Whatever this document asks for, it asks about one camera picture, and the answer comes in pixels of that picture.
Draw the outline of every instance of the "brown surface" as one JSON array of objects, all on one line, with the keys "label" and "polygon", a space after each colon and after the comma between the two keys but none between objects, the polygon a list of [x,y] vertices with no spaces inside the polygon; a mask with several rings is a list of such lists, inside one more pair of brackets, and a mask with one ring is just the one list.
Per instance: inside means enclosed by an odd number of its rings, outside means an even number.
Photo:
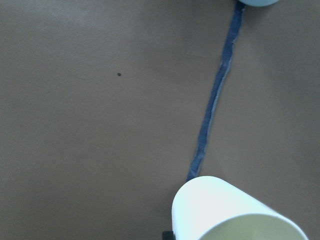
[{"label": "brown surface", "polygon": [[[160,240],[233,7],[2,0],[0,239]],[[314,240],[319,16],[318,0],[247,9],[201,172]]]}]

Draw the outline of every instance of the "white cylinder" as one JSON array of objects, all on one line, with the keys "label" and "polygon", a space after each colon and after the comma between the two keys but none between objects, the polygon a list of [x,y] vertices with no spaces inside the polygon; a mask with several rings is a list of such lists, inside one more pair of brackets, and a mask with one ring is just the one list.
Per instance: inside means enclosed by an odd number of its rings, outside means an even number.
[{"label": "white cylinder", "polygon": [[244,4],[254,7],[264,7],[278,2],[279,0],[239,0]]},{"label": "white cylinder", "polygon": [[176,240],[308,240],[294,222],[213,176],[179,189],[172,229]]}]

